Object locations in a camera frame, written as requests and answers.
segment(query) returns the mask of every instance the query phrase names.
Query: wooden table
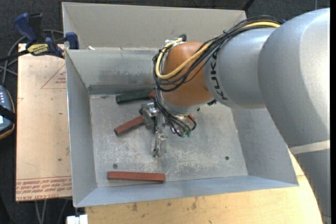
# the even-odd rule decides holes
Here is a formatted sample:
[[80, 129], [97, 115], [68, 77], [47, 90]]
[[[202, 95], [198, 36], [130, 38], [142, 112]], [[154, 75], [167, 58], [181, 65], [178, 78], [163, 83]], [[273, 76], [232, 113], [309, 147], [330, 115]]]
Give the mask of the wooden table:
[[292, 157], [298, 187], [87, 207], [90, 224], [320, 224], [317, 202]]

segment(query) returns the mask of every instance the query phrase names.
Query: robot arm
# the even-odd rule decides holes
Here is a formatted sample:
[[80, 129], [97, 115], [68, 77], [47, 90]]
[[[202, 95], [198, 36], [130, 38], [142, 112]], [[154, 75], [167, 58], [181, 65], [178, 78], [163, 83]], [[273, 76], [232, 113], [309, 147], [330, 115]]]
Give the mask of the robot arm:
[[177, 120], [213, 99], [232, 108], [266, 107], [310, 180], [327, 223], [329, 34], [330, 9], [284, 24], [261, 16], [205, 43], [174, 40], [154, 58], [159, 108]]

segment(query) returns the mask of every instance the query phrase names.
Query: blue clamp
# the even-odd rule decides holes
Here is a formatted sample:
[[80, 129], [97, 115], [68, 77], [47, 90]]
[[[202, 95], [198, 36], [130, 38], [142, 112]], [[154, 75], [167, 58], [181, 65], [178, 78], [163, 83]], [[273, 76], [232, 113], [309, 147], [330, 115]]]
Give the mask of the blue clamp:
[[[34, 56], [52, 55], [63, 58], [64, 50], [54, 44], [50, 37], [45, 37], [41, 27], [42, 18], [42, 13], [30, 16], [23, 13], [15, 19], [14, 26], [21, 35], [28, 39], [27, 52]], [[64, 40], [69, 42], [70, 49], [79, 49], [78, 39], [74, 32], [67, 33]]]

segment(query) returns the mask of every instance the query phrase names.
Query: yellow cable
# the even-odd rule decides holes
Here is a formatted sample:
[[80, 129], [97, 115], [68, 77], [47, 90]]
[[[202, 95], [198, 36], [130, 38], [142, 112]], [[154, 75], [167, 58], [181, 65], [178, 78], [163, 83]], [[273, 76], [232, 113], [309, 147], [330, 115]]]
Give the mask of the yellow cable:
[[280, 24], [272, 23], [272, 22], [257, 22], [257, 23], [251, 23], [249, 25], [245, 25], [242, 28], [250, 27], [250, 26], [269, 26], [269, 27], [279, 27]]
[[[257, 23], [251, 23], [251, 24], [245, 25], [242, 28], [251, 27], [251, 26], [279, 27], [280, 24], [272, 23], [272, 22], [257, 22]], [[185, 68], [191, 61], [193, 61], [195, 58], [197, 58], [199, 55], [201, 55], [210, 46], [210, 44], [211, 44], [211, 43], [207, 43], [206, 45], [204, 45], [202, 49], [200, 49], [198, 52], [196, 52], [193, 55], [191, 55], [187, 60], [185, 60], [181, 65], [179, 65], [177, 68], [175, 68], [170, 73], [168, 73], [166, 75], [160, 74], [160, 64], [161, 64], [162, 57], [163, 57], [164, 53], [169, 49], [169, 47], [171, 47], [173, 44], [175, 44], [175, 42], [172, 41], [170, 43], [167, 43], [163, 47], [162, 51], [160, 52], [160, 54], [158, 56], [158, 59], [157, 59], [157, 62], [156, 62], [156, 66], [155, 66], [155, 74], [160, 79], [167, 80], [167, 79], [170, 79], [173, 76], [175, 76], [183, 68]]]

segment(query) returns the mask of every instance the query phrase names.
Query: red wooden stick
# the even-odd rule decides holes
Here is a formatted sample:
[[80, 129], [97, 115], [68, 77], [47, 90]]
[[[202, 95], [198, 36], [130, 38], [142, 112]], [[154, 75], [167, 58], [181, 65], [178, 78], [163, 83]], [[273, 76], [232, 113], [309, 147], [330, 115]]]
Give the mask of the red wooden stick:
[[129, 130], [140, 126], [141, 124], [143, 124], [143, 116], [142, 115], [134, 118], [133, 120], [127, 121], [124, 124], [121, 124], [120, 126], [118, 126], [117, 128], [114, 129], [114, 132], [117, 136], [120, 136], [123, 133], [128, 132]]
[[108, 172], [108, 179], [164, 182], [164, 174], [136, 172]]

